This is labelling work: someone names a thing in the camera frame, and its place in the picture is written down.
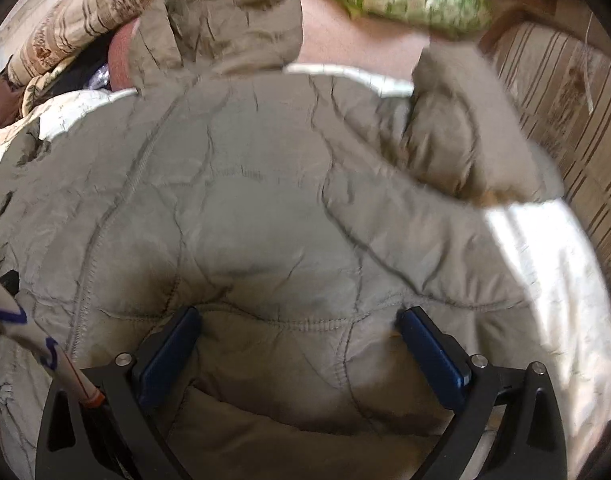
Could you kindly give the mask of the brown garment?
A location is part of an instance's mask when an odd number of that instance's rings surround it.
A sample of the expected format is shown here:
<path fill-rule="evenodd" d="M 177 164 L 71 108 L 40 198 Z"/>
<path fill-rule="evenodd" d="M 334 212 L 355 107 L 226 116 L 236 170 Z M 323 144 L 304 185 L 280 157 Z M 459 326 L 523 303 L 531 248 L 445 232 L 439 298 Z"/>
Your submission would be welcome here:
<path fill-rule="evenodd" d="M 5 75 L 0 76 L 0 128 L 10 126 L 19 118 L 23 95 L 23 87 L 16 87 Z"/>

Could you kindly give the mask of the striped floral pillow at headboard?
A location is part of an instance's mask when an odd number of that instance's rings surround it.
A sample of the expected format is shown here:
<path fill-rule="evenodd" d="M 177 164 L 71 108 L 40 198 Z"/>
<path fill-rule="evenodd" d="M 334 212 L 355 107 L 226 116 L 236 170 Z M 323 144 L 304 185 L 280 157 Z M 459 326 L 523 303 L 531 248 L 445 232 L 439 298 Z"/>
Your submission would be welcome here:
<path fill-rule="evenodd" d="M 92 40 L 132 21 L 151 1 L 58 0 L 10 58 L 8 78 L 25 86 Z"/>

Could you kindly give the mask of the olive quilted hooded jacket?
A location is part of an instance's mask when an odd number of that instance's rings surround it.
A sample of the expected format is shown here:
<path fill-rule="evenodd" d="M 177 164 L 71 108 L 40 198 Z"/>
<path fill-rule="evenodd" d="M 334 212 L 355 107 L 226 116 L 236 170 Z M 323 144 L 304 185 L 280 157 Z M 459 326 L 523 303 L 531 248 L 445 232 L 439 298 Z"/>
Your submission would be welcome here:
<path fill-rule="evenodd" d="M 0 278 L 78 366 L 201 321 L 152 418 L 194 479 L 407 479 L 451 415 L 397 326 L 552 365 L 485 215 L 560 182 L 478 52 L 421 53 L 415 90 L 289 74 L 301 0 L 154 0 L 136 90 L 0 161 Z"/>

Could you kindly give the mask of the striped floral cushion right side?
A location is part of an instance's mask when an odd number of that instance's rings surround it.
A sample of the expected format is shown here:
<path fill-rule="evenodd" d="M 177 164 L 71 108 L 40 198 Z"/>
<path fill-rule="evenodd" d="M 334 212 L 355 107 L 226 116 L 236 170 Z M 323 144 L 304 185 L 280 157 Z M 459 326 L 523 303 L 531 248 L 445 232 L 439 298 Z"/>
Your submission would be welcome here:
<path fill-rule="evenodd" d="M 523 133 L 555 160 L 611 296 L 611 58 L 533 22 L 484 40 L 482 49 L 515 102 Z"/>

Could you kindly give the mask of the white leaf-print bed sheet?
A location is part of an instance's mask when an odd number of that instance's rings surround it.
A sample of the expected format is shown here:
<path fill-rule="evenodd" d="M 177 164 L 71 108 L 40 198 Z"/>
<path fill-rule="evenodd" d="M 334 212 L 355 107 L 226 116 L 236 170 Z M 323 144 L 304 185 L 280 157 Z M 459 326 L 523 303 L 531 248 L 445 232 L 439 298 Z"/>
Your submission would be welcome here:
<path fill-rule="evenodd" d="M 203 332 L 158 422 L 196 479 L 407 479 L 450 420 L 395 329 L 551 374 L 575 477 L 611 419 L 611 302 L 556 170 L 532 204 L 415 182 L 411 99 L 350 78 L 166 84 L 67 105 L 0 155 L 0 275 L 81 367 L 180 308 Z"/>

